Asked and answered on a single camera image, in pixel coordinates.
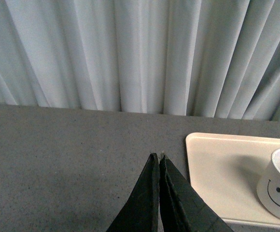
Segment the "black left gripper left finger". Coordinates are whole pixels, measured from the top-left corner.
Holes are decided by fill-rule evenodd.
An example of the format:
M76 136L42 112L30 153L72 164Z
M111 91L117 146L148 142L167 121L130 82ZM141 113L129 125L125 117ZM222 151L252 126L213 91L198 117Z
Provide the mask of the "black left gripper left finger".
M107 231L158 231L160 169L158 157L151 153L123 208Z

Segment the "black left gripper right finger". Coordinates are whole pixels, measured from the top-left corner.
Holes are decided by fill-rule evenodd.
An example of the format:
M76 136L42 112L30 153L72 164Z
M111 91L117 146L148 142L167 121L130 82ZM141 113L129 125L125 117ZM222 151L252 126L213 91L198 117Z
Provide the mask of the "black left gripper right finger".
M165 232L232 231L167 156L161 159L159 168L160 214Z

